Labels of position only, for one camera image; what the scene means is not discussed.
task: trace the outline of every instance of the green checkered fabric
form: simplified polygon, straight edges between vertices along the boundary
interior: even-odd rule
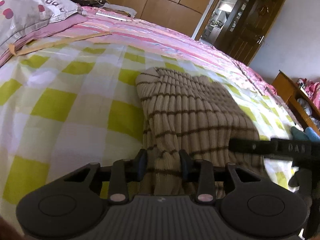
[[[15,206],[30,191],[89,162],[135,157],[144,120],[135,79],[151,67],[221,82],[261,139],[290,135],[294,123],[272,98],[190,61],[89,41],[43,49],[1,69],[1,214],[17,226]]]

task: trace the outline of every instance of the polka dot pillow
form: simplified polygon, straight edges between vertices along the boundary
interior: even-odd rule
[[[70,0],[0,0],[0,56],[10,43],[81,11]]]

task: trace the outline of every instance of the beige ribbed garment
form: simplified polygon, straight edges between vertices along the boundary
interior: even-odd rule
[[[224,167],[234,162],[267,176],[263,158],[234,154],[230,138],[258,140],[258,131],[229,92],[205,76],[191,76],[165,68],[150,68],[136,79],[145,116],[143,147],[148,151],[148,170],[140,192],[155,195],[193,193],[182,183],[178,151]],[[223,197],[216,182],[217,197]]]

